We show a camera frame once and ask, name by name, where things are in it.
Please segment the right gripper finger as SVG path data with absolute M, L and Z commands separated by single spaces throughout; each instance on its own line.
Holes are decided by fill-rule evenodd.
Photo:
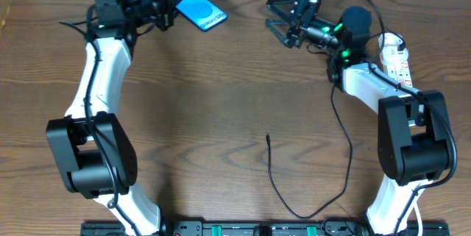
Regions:
M 268 0 L 266 7 L 284 21 L 297 21 L 302 17 L 306 0 Z
M 286 47 L 293 47 L 294 41 L 291 39 L 293 25 L 282 19 L 266 19 L 265 27 Z

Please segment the blue Galaxy smartphone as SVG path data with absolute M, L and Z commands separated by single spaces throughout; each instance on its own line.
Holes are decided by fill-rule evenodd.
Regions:
M 227 13 L 209 0 L 182 0 L 176 8 L 202 32 L 208 32 L 227 20 Z

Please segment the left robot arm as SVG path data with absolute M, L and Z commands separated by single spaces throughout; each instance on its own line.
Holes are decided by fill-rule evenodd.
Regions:
M 83 22 L 86 63 L 77 93 L 46 136 L 65 188 L 105 206 L 126 235 L 173 235 L 170 221 L 137 182 L 138 161 L 118 117 L 121 89 L 140 35 L 166 31 L 182 0 L 94 0 Z

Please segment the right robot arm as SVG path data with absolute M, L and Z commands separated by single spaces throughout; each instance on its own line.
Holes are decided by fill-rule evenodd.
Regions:
M 367 52 L 378 7 L 347 8 L 337 22 L 318 15 L 322 0 L 268 0 L 274 18 L 266 27 L 288 48 L 314 46 L 325 54 L 334 90 L 362 101 L 378 117 L 378 159 L 383 180 L 365 221 L 321 223 L 324 235 L 447 235 L 444 224 L 410 224 L 424 190 L 448 182 L 456 172 L 457 147 L 446 101 L 437 90 L 418 90 L 410 79 L 402 36 L 381 30 L 379 50 Z

